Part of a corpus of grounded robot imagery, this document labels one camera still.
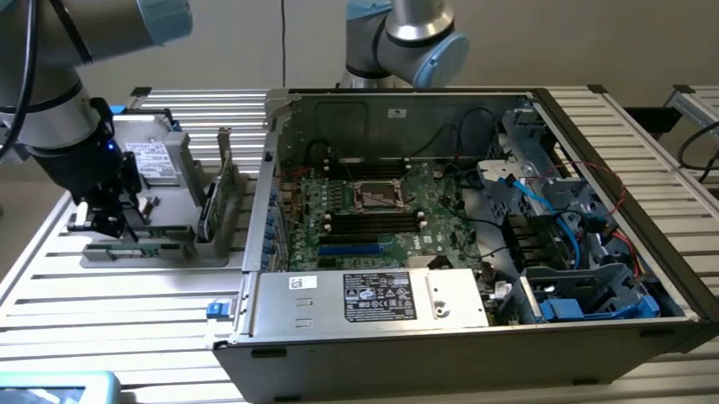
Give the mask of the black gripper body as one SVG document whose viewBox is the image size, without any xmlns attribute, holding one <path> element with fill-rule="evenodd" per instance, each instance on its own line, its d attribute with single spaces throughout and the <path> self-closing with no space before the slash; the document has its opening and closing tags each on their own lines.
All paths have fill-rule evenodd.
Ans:
<svg viewBox="0 0 719 404">
<path fill-rule="evenodd" d="M 30 153 L 76 203 L 117 203 L 123 194 L 137 199 L 142 183 L 135 155 L 113 136 L 91 136 L 60 149 L 31 147 Z"/>
</svg>

